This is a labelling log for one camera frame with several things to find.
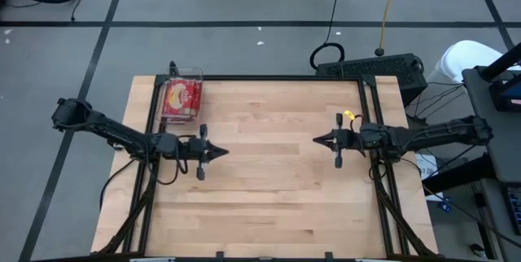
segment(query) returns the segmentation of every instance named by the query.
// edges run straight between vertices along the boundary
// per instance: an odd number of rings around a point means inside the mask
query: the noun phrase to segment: black metal frame
[[[155,77],[154,89],[152,91],[151,97],[151,105],[148,112],[146,133],[152,133],[154,121],[155,121],[155,111],[157,109],[159,103],[159,95],[160,88],[164,84],[165,80],[168,78],[167,75],[157,75]],[[360,102],[362,115],[364,116],[365,121],[370,121],[370,112],[367,104],[366,97],[366,89],[365,85],[370,87],[371,96],[374,104],[374,113],[376,117],[376,121],[379,124],[384,124],[383,122],[383,114],[380,106],[378,90],[376,86],[376,80],[374,76],[350,76],[350,77],[332,77],[332,76],[236,76],[236,75],[207,75],[204,77],[206,81],[355,81],[358,84],[358,91],[360,94]],[[160,123],[159,131],[164,131],[165,125]],[[378,155],[371,151],[370,153],[370,162],[373,172],[379,172],[379,157]],[[154,171],[157,173],[159,170],[159,160],[151,161],[152,167]],[[396,187],[396,179],[394,176],[394,172],[392,169],[392,165],[390,163],[385,163],[385,167],[387,169],[387,182],[388,188],[390,191],[390,196],[392,199],[392,204],[394,205],[395,211],[401,213],[400,206],[400,198],[398,195],[397,187]],[[145,181],[145,171],[146,167],[144,163],[140,163],[138,167],[138,173],[136,175],[136,181],[134,185],[134,192],[132,196],[132,202],[130,204],[130,216],[131,215],[139,215],[140,212],[135,212],[138,208],[138,203],[143,200],[142,187]],[[138,242],[138,250],[130,251],[132,240],[134,238],[134,225],[130,226],[129,232],[126,234],[125,239],[123,241],[123,247],[121,253],[93,253],[93,255],[82,256],[82,257],[72,257],[72,258],[63,258],[63,259],[54,259],[54,260],[45,260],[47,262],[55,261],[55,262],[69,262],[69,261],[96,261],[96,262],[104,262],[104,261],[130,261],[131,259],[139,259],[139,258],[150,258],[145,257],[146,247],[147,247],[147,238],[148,231],[150,229],[151,216],[152,216],[152,208],[154,203],[154,195],[155,195],[155,181],[149,178],[148,181],[152,181],[149,188],[151,191],[147,192],[150,196],[147,196],[147,205],[143,209],[143,222],[141,233],[139,234],[139,242]],[[376,190],[379,189],[379,186],[382,185],[382,179],[379,173],[374,173],[374,188]],[[382,200],[378,199],[378,208],[379,208],[379,218],[382,227],[382,235],[383,235],[383,245],[385,247],[386,257],[388,260],[400,260],[400,261],[453,261],[453,262],[464,262],[464,261],[474,261],[474,260],[457,260],[457,259],[447,259],[443,257],[431,257],[431,256],[418,256],[411,255],[409,253],[409,243],[407,241],[407,237],[404,235],[403,230],[400,227],[397,228],[401,254],[396,254],[393,250],[392,244],[392,236],[391,230],[389,227],[389,220],[387,217],[387,208],[385,207]],[[224,261],[248,261],[251,262],[253,260],[263,261],[269,260],[273,262],[292,262],[292,261],[305,261],[305,262],[338,262],[338,261],[356,261],[356,259],[336,259],[333,257],[331,252],[325,252],[324,258],[322,259],[307,259],[307,258],[225,258],[224,252],[217,252],[215,257],[176,257],[175,260],[186,261],[186,262],[224,262]]]

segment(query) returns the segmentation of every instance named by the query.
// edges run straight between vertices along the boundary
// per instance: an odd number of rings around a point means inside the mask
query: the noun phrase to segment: gray floor
[[[338,0],[335,21],[374,22],[364,28],[344,23],[346,27],[332,29],[331,41],[344,45],[346,59],[373,56],[379,43],[377,22],[386,1]],[[519,0],[493,2],[505,22],[521,22]],[[81,0],[76,25],[57,27],[52,23],[68,22],[74,4],[0,8],[0,134],[4,139],[0,146],[4,200],[0,252],[5,261],[19,259],[57,156],[62,135],[50,122],[56,100],[78,95],[102,27],[107,30],[110,25],[103,21],[111,0]],[[313,74],[308,57],[323,43],[327,27],[301,27],[293,22],[287,27],[270,27],[265,26],[270,25],[266,21],[328,21],[332,6],[333,0],[119,0],[116,22],[208,24],[186,28],[184,24],[114,24],[120,27],[110,28],[106,40],[100,41],[104,44],[98,48],[102,50],[99,61],[94,59],[91,65],[95,74],[87,99],[96,109],[121,120],[132,77],[165,72],[172,59],[179,66],[200,67],[207,74]],[[35,23],[10,23],[15,21]],[[248,27],[222,27],[213,21],[256,22]],[[470,39],[499,51],[507,49],[484,0],[394,0],[389,21],[423,22],[422,28],[408,23],[388,28],[385,49],[388,55],[415,53],[425,63],[426,75],[457,41]],[[462,28],[462,24],[447,23],[447,28],[441,28],[439,22],[473,24]],[[508,28],[508,33],[514,43],[521,41],[520,28]],[[318,60],[325,63],[337,58],[334,51],[324,51]],[[97,137],[74,135],[33,259],[89,253],[99,191],[107,180],[112,154]],[[457,195],[462,202],[470,198],[468,193]],[[466,244],[479,242],[475,225],[454,226],[459,217],[436,207],[431,215],[442,253],[473,258]]]

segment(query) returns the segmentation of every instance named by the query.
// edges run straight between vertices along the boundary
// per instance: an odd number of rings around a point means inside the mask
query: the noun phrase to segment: wooden table
[[[145,130],[153,82],[153,76],[134,78],[124,124]],[[377,84],[385,124],[406,126],[396,78],[377,77]],[[374,120],[368,88],[366,93]],[[206,181],[195,178],[193,163],[173,185],[157,186],[146,254],[319,258],[332,251],[335,258],[384,258],[369,159],[345,151],[344,167],[336,169],[333,153],[312,142],[331,131],[335,113],[345,110],[361,113],[356,82],[205,81],[208,139],[230,153],[207,166]],[[411,152],[404,158],[416,161]],[[126,152],[116,152],[111,173],[126,162]],[[108,187],[93,251],[127,217],[136,172],[137,165],[128,168]],[[161,160],[159,178],[171,179],[173,172],[173,162]],[[417,169],[401,162],[395,175],[404,218],[437,251]],[[134,249],[140,229],[138,221]]]

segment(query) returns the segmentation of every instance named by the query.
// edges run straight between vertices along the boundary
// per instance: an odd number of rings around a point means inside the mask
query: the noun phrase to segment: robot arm
[[[366,150],[377,150],[382,158],[397,162],[407,151],[418,151],[422,148],[454,142],[485,145],[493,137],[487,121],[477,116],[428,125],[421,129],[364,123],[360,127],[360,133],[342,129],[342,117],[342,114],[336,115],[337,129],[313,139],[314,142],[327,146],[336,153],[337,168],[342,167],[343,149],[357,150],[364,156]]]
[[[110,145],[122,145],[131,158],[140,161],[161,156],[165,159],[198,160],[197,178],[201,181],[204,180],[204,165],[228,153],[206,140],[208,129],[205,124],[200,127],[200,138],[184,136],[188,141],[181,142],[178,136],[171,133],[140,133],[93,110],[88,102],[73,98],[60,98],[51,119],[54,128],[59,131],[95,133],[106,138]]]

